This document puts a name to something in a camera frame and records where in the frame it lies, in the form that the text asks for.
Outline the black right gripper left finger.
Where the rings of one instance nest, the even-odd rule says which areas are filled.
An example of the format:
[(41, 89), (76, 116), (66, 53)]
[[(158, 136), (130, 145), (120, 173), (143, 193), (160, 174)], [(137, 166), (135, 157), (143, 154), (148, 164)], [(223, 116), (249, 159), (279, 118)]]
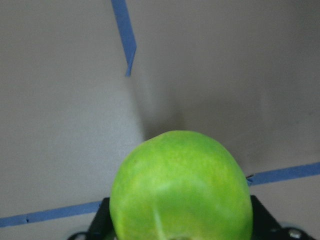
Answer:
[(68, 240), (115, 240), (116, 233), (110, 215), (110, 198), (102, 200), (87, 231), (76, 232)]

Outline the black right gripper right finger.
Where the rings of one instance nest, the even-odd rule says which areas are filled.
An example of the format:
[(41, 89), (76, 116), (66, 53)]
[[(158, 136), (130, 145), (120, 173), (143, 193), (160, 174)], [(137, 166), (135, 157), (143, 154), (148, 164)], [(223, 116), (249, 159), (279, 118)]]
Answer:
[(304, 230), (293, 226), (281, 226), (261, 201), (250, 196), (253, 209), (252, 240), (314, 240)]

